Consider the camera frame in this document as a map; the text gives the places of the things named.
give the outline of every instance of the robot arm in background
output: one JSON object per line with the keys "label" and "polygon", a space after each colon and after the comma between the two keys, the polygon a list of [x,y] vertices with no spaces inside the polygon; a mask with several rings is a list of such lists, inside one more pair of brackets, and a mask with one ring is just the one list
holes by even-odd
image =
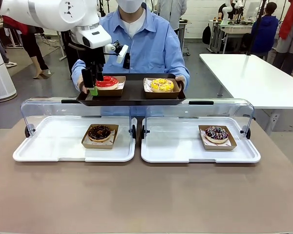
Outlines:
{"label": "robot arm in background", "polygon": [[228,12],[232,11],[232,6],[230,0],[225,1],[226,6],[223,8],[223,21],[221,22],[222,25],[227,25],[228,24]]}
{"label": "robot arm in background", "polygon": [[94,88],[96,79],[103,80],[106,53],[115,52],[120,63],[128,50],[127,45],[111,44],[111,36],[99,24],[95,0],[0,0],[0,15],[27,25],[70,30],[74,48],[86,54],[82,73],[89,89]]}

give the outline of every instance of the cable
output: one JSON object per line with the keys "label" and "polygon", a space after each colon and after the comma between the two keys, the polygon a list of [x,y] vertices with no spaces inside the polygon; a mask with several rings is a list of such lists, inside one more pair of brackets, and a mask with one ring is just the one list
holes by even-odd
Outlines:
{"label": "cable", "polygon": [[106,1],[107,1],[107,11],[109,12],[109,3],[108,3],[109,0],[106,0]]}
{"label": "cable", "polygon": [[260,25],[260,22],[262,21],[262,15],[264,13],[265,3],[266,3],[266,0],[263,0],[263,4],[262,4],[262,6],[260,8],[259,16],[257,18],[255,32],[254,32],[250,47],[248,49],[248,52],[246,53],[247,55],[251,55],[251,51],[252,51],[252,48],[253,48],[257,33],[258,33],[259,25]]}
{"label": "cable", "polygon": [[282,21],[282,16],[283,16],[283,12],[284,12],[284,7],[285,7],[285,3],[286,3],[287,0],[284,0],[284,5],[283,5],[283,9],[282,9],[282,13],[281,13],[281,16],[280,16],[280,21]]}
{"label": "cable", "polygon": [[170,14],[169,14],[169,22],[170,22],[170,17],[171,17],[172,1],[173,1],[173,0],[171,0]]}
{"label": "cable", "polygon": [[152,4],[152,10],[151,10],[151,12],[153,12],[153,11],[154,11],[154,4],[153,4],[153,0],[151,0],[151,4]]}

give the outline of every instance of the hand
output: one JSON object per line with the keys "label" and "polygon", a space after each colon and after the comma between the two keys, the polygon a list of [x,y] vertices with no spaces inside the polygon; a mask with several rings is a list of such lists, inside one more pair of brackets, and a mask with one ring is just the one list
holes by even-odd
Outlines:
{"label": "hand", "polygon": [[[78,78],[78,81],[77,81],[77,86],[80,88],[80,84],[83,82],[83,76],[82,75],[80,75],[79,76],[79,78]],[[85,94],[87,94],[88,93],[88,90],[86,89],[86,87],[84,86],[84,83],[82,84],[82,88],[81,88],[81,90],[85,93]]]}
{"label": "hand", "polygon": [[87,90],[87,88],[83,85],[83,92],[85,93],[85,94],[87,94],[88,93],[88,90]]}
{"label": "hand", "polygon": [[175,78],[176,81],[182,81],[184,84],[184,87],[186,86],[185,77],[184,76],[178,76]]}

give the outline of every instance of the white plastic tray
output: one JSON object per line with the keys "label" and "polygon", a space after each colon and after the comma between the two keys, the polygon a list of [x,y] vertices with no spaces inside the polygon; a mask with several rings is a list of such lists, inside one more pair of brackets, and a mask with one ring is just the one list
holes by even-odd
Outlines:
{"label": "white plastic tray", "polygon": [[[113,149],[86,149],[82,145],[82,138],[92,123],[119,125]],[[137,127],[137,119],[134,118],[132,124]],[[13,159],[15,161],[126,162],[133,158],[135,151],[135,139],[128,131],[128,117],[46,117],[36,127],[35,134],[25,139],[16,149]]]}
{"label": "white plastic tray", "polygon": [[[227,126],[237,146],[232,151],[205,150],[198,125]],[[141,146],[141,157],[147,162],[256,163],[260,160],[260,153],[250,140],[242,137],[241,127],[229,117],[150,117],[147,119],[147,128],[150,133],[142,139]]]}

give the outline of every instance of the floor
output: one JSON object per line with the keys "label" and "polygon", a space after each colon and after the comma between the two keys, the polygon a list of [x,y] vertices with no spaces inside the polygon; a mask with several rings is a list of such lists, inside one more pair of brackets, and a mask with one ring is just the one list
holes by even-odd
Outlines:
{"label": "floor", "polygon": [[[57,38],[46,41],[45,39],[42,40],[41,37],[36,37],[36,40],[40,47],[42,56],[46,56],[59,48],[59,41]],[[20,72],[32,64],[30,57],[23,49],[7,49],[7,53],[10,61],[16,62],[18,64],[16,67],[11,67],[8,69],[10,76],[15,75],[17,72]]]}
{"label": "floor", "polygon": [[[208,53],[206,45],[197,42],[186,43],[186,45],[191,53],[189,57],[184,57],[186,67],[191,74],[191,85],[186,92],[187,98],[216,97],[219,83],[199,59],[200,53]],[[53,51],[54,49],[52,46],[41,45],[42,53],[47,54],[44,59],[50,70],[54,72],[47,80],[32,79],[35,69],[32,64],[30,65],[30,61],[23,62],[23,56],[19,54],[19,50],[7,50],[11,61],[19,63],[20,68],[24,68],[26,64],[29,66],[12,75],[18,96],[11,101],[0,103],[0,137],[8,131],[6,129],[12,128],[22,118],[20,106],[24,100],[32,97],[75,97],[78,94],[70,79],[67,61],[59,61],[59,58],[62,57],[61,51],[60,49]],[[229,94],[224,93],[224,98],[230,98]],[[269,110],[255,111],[256,121],[263,128],[269,119],[267,112]],[[272,133],[271,138],[293,162],[293,111],[282,113],[275,130],[276,132]]]}

